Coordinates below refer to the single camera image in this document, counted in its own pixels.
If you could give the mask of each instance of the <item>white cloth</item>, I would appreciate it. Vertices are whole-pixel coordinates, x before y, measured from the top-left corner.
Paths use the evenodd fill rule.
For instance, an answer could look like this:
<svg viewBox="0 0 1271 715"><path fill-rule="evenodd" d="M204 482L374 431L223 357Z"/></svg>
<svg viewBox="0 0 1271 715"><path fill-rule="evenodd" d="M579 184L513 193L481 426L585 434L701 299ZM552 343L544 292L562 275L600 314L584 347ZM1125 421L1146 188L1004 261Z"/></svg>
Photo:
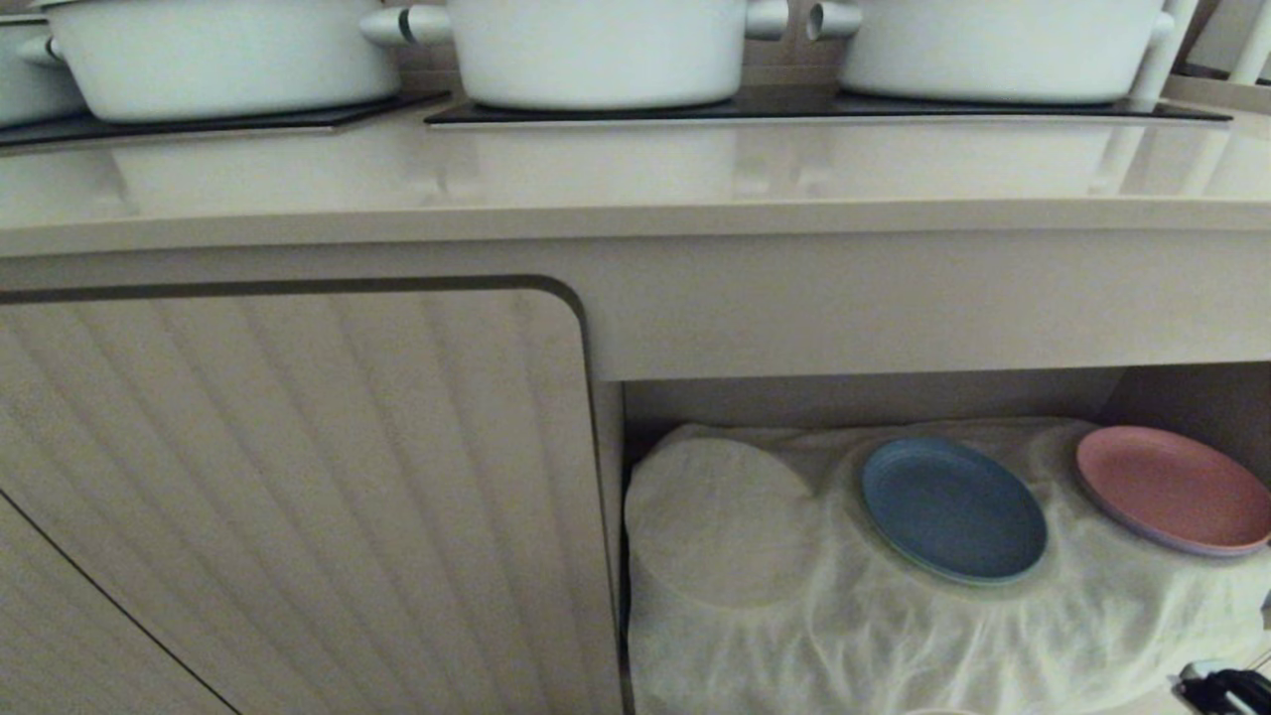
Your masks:
<svg viewBox="0 0 1271 715"><path fill-rule="evenodd" d="M1246 662L1271 550L1205 559L1110 521L1077 483L1077 443L1093 429L1022 419L671 434L627 498L637 712L1083 714L1159 688L1191 660ZM1050 530L1033 573L960 585L887 546L859 471L906 437L961 442L1028 485Z"/></svg>

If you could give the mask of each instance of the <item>countertop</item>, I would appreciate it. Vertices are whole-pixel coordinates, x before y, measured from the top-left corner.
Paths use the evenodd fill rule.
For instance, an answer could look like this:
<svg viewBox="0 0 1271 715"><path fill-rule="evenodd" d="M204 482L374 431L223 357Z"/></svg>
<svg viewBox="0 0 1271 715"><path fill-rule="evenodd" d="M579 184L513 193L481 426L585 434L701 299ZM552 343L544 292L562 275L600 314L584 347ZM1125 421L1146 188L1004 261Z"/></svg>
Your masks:
<svg viewBox="0 0 1271 715"><path fill-rule="evenodd" d="M0 154L0 258L949 230L1271 230L1271 116L334 132Z"/></svg>

